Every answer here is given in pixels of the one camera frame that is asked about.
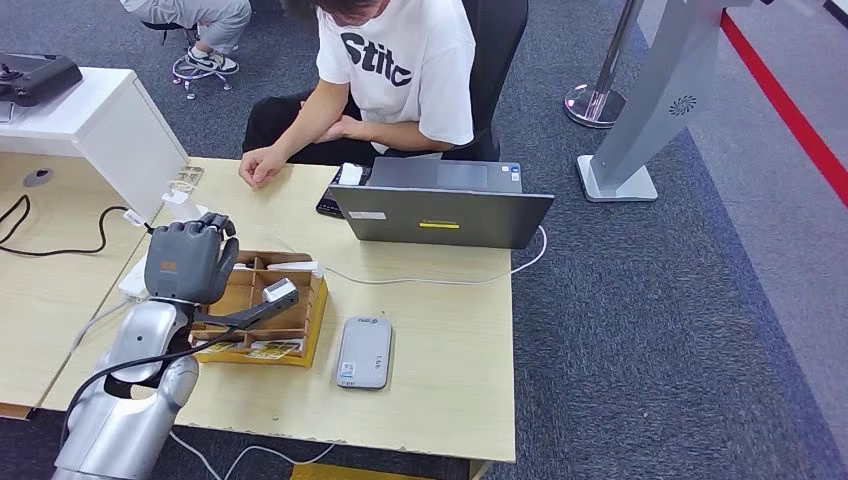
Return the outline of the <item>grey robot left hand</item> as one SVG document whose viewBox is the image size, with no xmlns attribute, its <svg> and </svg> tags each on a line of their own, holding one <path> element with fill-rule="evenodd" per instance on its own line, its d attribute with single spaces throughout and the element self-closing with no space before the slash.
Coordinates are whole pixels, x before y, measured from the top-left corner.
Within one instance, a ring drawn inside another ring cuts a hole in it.
<svg viewBox="0 0 848 480">
<path fill-rule="evenodd" d="M 220 213 L 156 227 L 147 252 L 145 287 L 153 298 L 211 305 L 222 298 L 238 254 L 235 226 Z"/>
</svg>

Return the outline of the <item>person's right hand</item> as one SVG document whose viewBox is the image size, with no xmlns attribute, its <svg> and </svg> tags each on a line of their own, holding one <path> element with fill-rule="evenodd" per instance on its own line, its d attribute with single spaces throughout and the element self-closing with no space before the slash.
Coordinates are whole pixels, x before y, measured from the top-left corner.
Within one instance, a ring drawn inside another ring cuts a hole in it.
<svg viewBox="0 0 848 480">
<path fill-rule="evenodd" d="M 289 155 L 275 146 L 250 150 L 241 158 L 239 176 L 251 188 L 263 188 L 276 177 L 288 159 Z"/>
</svg>

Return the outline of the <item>person's left hand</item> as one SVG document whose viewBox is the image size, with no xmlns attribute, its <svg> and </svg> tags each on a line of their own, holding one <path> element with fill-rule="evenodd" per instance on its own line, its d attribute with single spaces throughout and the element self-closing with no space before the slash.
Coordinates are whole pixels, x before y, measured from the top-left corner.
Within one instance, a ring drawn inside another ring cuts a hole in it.
<svg viewBox="0 0 848 480">
<path fill-rule="evenodd" d="M 327 143 L 341 139 L 359 139 L 359 130 L 362 122 L 350 115 L 341 115 L 336 122 L 316 140 L 314 144 Z"/>
</svg>

